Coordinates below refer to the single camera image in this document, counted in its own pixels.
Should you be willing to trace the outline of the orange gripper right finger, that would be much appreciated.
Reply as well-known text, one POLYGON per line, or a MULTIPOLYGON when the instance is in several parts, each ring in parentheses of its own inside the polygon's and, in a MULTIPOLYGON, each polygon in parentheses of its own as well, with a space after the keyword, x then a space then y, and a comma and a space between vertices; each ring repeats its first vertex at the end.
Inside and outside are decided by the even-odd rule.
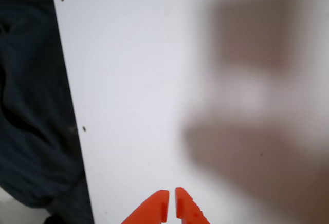
POLYGON ((182 187, 175 189, 176 217, 182 224, 209 224, 198 205, 182 187))

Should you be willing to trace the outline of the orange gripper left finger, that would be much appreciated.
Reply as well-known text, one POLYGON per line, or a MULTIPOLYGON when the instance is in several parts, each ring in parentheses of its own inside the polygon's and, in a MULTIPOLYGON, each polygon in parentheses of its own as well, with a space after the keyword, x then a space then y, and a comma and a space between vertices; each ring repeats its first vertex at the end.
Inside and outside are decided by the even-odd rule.
POLYGON ((161 224, 167 222, 169 191, 159 190, 137 207, 122 224, 161 224))

